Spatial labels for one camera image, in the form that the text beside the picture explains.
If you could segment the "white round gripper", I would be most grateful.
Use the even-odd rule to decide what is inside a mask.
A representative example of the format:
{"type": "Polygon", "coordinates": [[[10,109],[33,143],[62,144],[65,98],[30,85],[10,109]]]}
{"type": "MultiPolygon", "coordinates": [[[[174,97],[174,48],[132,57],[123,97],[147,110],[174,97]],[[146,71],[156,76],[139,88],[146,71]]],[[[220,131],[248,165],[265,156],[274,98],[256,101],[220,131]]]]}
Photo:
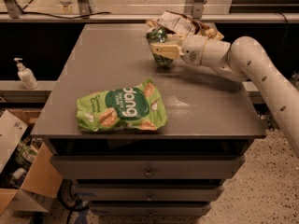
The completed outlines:
{"type": "Polygon", "coordinates": [[[202,61],[203,51],[208,38],[206,36],[167,34],[163,43],[151,43],[151,51],[167,59],[181,59],[188,64],[199,66],[202,61]]]}

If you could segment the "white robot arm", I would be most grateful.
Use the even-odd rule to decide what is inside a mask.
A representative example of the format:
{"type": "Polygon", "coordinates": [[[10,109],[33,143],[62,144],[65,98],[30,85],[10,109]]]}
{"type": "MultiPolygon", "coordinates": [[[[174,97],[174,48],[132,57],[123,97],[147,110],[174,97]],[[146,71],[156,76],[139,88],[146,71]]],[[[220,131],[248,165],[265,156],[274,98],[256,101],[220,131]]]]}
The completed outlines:
{"type": "Polygon", "coordinates": [[[201,35],[170,35],[166,42],[149,47],[154,54],[206,66],[232,81],[251,80],[299,156],[299,91],[276,69],[257,40],[242,36],[228,43],[201,35]]]}

